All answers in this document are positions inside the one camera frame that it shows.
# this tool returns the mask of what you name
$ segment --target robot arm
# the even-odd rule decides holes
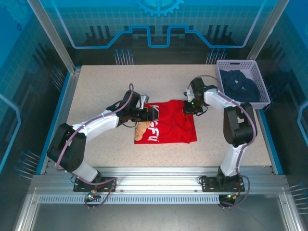
[[[143,108],[148,102],[147,95],[127,91],[123,100],[109,106],[97,117],[80,124],[61,124],[49,146],[47,156],[57,162],[65,144],[77,130],[62,156],[60,166],[75,176],[90,183],[101,182],[100,173],[84,160],[86,143],[101,135],[103,132],[119,127],[131,120],[133,122],[153,121],[158,118],[158,111],[154,108]]]
[[[229,100],[213,85],[205,86],[200,77],[191,81],[190,86],[192,90],[187,89],[184,93],[188,97],[188,100],[184,102],[183,112],[185,114],[201,115],[202,107],[211,105],[224,115],[223,133],[229,145],[225,159],[218,169],[216,180],[221,190],[234,188],[235,183],[242,182],[238,176],[239,164],[247,149],[247,144],[253,139],[254,128],[256,128],[253,108],[249,103]],[[248,113],[254,124],[249,122],[248,117],[235,104],[240,105]]]

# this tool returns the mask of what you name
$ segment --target table surface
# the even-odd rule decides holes
[[[93,118],[121,100],[133,83],[151,102],[185,100],[183,92],[199,75],[215,75],[215,65],[93,65],[82,66],[68,116],[68,124]],[[217,82],[203,78],[206,85]],[[248,147],[243,166],[269,166],[269,154],[257,120],[258,136]],[[220,166],[228,144],[223,136],[223,114],[209,107],[194,117],[197,142],[190,144],[134,144],[134,128],[120,126],[91,140],[86,161],[95,167]]]

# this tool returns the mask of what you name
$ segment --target red t-shirt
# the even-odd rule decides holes
[[[184,102],[171,100],[165,103],[147,103],[144,107],[159,111],[158,119],[151,122],[142,139],[142,143],[190,143],[197,141],[193,115],[183,114]]]

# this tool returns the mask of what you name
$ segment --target plastic basket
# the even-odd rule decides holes
[[[254,81],[261,96],[259,102],[250,102],[254,109],[262,109],[266,105],[270,104],[269,94],[266,90],[262,75],[255,60],[217,60],[216,76],[219,76],[218,89],[222,93],[225,93],[222,85],[220,70],[240,70],[246,78]]]

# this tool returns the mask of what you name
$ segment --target blue wall panel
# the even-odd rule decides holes
[[[122,64],[113,58],[116,49],[130,49],[134,64],[210,64],[211,53],[245,59],[275,3],[43,1],[76,65]]]
[[[67,70],[26,0],[0,6],[0,223],[10,231],[36,168],[21,153],[41,154]]]
[[[271,97],[265,116],[291,186],[308,184],[307,8],[291,0],[257,58]]]

